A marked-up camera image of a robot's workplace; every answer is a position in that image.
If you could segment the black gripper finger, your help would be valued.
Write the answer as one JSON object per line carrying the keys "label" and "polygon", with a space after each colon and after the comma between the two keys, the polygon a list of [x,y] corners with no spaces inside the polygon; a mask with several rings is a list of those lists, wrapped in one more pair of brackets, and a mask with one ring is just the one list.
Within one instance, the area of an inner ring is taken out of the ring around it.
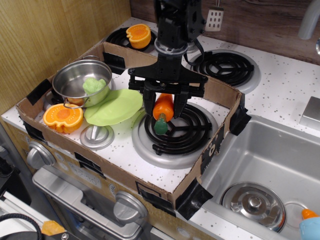
{"label": "black gripper finger", "polygon": [[174,118],[180,117],[182,114],[185,105],[189,99],[189,93],[187,91],[182,91],[180,93],[174,94],[174,101],[173,101],[173,111],[174,111]]}
{"label": "black gripper finger", "polygon": [[143,89],[143,104],[145,112],[149,115],[153,115],[153,109],[156,101],[156,93],[153,90],[144,88]]}

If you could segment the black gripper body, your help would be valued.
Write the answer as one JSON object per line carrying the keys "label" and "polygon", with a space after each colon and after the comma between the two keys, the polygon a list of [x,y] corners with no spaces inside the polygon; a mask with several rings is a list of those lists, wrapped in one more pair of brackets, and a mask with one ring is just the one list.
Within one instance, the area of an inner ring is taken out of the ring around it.
{"label": "black gripper body", "polygon": [[186,91],[188,98],[203,97],[208,77],[185,68],[181,61],[181,57],[159,55],[156,63],[128,69],[129,89],[168,94]]}

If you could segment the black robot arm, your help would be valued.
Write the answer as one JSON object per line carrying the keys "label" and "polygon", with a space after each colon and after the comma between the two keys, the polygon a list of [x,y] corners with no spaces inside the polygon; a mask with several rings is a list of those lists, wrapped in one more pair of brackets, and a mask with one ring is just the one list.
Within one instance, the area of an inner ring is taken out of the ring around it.
{"label": "black robot arm", "polygon": [[174,117],[179,117],[191,97],[203,97],[208,77],[185,68],[188,45],[203,47],[198,36],[204,32],[206,20],[199,0],[156,0],[157,38],[154,47],[157,61],[151,65],[128,70],[129,89],[143,95],[145,112],[153,115],[156,94],[172,94]]}

